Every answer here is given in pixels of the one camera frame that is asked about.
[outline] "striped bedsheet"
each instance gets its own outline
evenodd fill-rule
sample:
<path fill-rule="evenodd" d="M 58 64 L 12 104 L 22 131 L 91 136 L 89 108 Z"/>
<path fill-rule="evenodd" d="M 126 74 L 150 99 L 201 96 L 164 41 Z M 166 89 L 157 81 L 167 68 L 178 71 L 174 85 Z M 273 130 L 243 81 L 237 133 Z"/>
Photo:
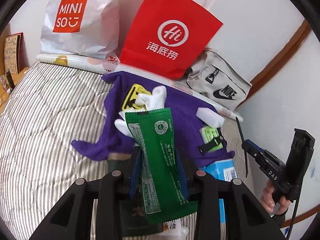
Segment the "striped bedsheet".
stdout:
<path fill-rule="evenodd" d="M 77 178 L 90 181 L 107 173 L 107 161 L 91 161 L 70 143 L 98 140 L 107 115 L 103 101 L 111 87 L 99 74 L 36 62 L 14 89 L 0 115 L 0 215 L 17 240 L 29 239 Z M 250 171 L 245 178 L 236 122 L 226 119 L 222 133 L 228 150 L 236 152 L 238 177 L 253 191 Z M 188 240 L 195 222 L 196 214 L 182 218 Z M 225 226 L 221 228 L 223 238 Z"/>

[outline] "green snack package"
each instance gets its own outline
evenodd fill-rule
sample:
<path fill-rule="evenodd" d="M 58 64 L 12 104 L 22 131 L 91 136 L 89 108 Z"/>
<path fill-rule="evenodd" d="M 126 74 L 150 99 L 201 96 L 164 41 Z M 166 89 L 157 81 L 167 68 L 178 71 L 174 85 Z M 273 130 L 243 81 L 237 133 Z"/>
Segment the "green snack package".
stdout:
<path fill-rule="evenodd" d="M 148 222 L 166 222 L 196 212 L 197 202 L 187 202 L 181 193 L 170 108 L 125 113 L 125 119 L 143 151 L 141 191 Z"/>
<path fill-rule="evenodd" d="M 203 139 L 204 143 L 208 143 L 210 141 L 212 141 L 213 138 L 219 137 L 219 132 L 217 128 L 211 128 L 210 126 L 205 126 L 203 128 L 200 129 L 200 134 L 201 137 Z M 217 146 L 214 146 L 210 149 L 209 152 L 213 152 L 219 149 L 222 149 L 223 145 L 222 143 L 219 143 Z"/>

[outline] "small glass bottle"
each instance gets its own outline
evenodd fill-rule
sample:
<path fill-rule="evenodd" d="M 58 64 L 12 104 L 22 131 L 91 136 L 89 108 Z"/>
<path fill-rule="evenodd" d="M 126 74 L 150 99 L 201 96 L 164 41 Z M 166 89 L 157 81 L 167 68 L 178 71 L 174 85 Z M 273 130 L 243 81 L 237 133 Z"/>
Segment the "small glass bottle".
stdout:
<path fill-rule="evenodd" d="M 0 84 L 4 91 L 7 91 L 10 88 L 9 83 L 4 76 L 0 76 Z"/>

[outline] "nike bag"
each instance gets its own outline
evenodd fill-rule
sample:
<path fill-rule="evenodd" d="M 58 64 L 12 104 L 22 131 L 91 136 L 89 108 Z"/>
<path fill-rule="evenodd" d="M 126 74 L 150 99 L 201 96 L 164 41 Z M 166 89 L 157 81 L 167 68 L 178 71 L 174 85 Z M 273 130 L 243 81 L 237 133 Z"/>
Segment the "nike bag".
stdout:
<path fill-rule="evenodd" d="M 50 0 L 41 32 L 41 54 L 115 57 L 118 0 Z"/>
<path fill-rule="evenodd" d="M 221 26 L 193 0 L 144 0 L 120 60 L 170 79 L 181 78 Z"/>
<path fill-rule="evenodd" d="M 246 99 L 251 88 L 249 82 L 210 49 L 202 52 L 191 69 L 188 85 L 231 111 Z"/>

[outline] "purple cloth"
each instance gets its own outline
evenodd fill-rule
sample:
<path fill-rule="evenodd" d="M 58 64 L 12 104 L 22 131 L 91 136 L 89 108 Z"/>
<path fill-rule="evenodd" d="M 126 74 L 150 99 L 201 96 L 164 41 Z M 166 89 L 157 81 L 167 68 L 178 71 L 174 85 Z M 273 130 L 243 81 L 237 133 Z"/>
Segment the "purple cloth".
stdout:
<path fill-rule="evenodd" d="M 107 117 L 103 132 L 97 143 L 75 140 L 71 143 L 80 154 L 95 161 L 106 160 L 109 153 L 133 153 L 134 140 L 119 132 L 114 125 L 114 121 L 121 118 L 118 112 L 121 111 L 125 97 L 133 84 L 142 85 L 150 92 L 154 87 L 162 85 L 124 71 L 104 75 L 102 79 L 114 83 L 104 101 Z M 227 142 L 225 140 L 222 149 L 206 153 L 204 156 L 198 149 L 198 146 L 204 144 L 199 131 L 204 123 L 196 117 L 196 111 L 198 107 L 207 107 L 217 112 L 216 109 L 198 98 L 177 89 L 165 87 L 167 88 L 167 99 L 164 106 L 171 109 L 175 147 L 183 147 L 186 155 L 193 159 L 198 167 L 233 158 L 235 153 L 234 151 L 227 153 Z"/>

